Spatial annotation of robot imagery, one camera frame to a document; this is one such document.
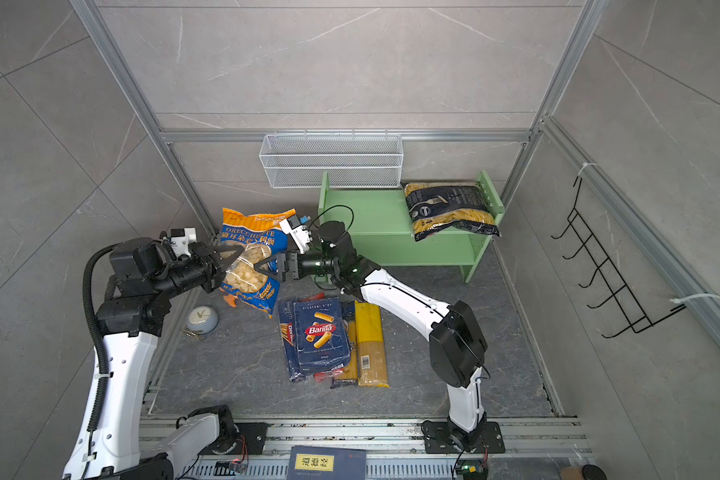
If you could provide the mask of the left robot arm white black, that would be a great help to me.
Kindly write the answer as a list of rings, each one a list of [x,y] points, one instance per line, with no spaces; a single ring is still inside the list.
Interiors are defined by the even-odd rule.
[[[221,286],[242,255],[239,245],[208,246],[191,230],[158,240],[135,238],[107,246],[88,260],[83,310],[95,363],[83,423],[65,479],[178,479],[200,453],[241,446],[226,405],[198,408],[155,447],[139,442],[140,415],[152,358],[171,301]]]

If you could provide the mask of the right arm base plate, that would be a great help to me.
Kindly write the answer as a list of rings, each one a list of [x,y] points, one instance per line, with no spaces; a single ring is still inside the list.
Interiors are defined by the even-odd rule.
[[[504,454],[506,447],[497,422],[481,420],[476,429],[465,433],[450,421],[426,420],[421,423],[427,454],[480,453]]]

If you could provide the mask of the blue orecchiette pasta bag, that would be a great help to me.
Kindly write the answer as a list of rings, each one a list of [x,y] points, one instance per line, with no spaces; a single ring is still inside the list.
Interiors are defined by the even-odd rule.
[[[288,235],[279,227],[279,223],[291,215],[294,209],[276,214],[245,215],[233,209],[222,210],[221,242],[243,245],[255,251],[253,266],[263,258],[276,252],[283,252],[288,246]],[[280,282],[255,272],[254,288],[230,288],[224,284],[220,289],[232,294],[242,303],[272,315],[280,290]]]

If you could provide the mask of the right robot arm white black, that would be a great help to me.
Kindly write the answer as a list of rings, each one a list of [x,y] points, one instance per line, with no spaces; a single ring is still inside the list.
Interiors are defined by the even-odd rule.
[[[447,384],[446,442],[474,451],[488,424],[480,394],[487,342],[471,307],[435,300],[395,279],[357,252],[341,221],[324,222],[313,235],[293,210],[260,218],[295,246],[258,261],[256,272],[278,282],[325,277],[340,293],[389,311],[428,341],[431,368]]]

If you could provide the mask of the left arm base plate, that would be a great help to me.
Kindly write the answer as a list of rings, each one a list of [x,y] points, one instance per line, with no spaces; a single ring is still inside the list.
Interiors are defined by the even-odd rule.
[[[237,424],[238,431],[221,446],[209,445],[199,451],[200,455],[232,455],[241,457],[244,453],[261,455],[267,440],[268,424],[244,422]]]

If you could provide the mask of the dark penne pasta bag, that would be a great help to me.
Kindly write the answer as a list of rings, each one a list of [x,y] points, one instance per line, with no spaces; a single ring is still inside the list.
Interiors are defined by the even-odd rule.
[[[407,183],[403,193],[416,242],[449,228],[491,237],[501,235],[477,183]]]

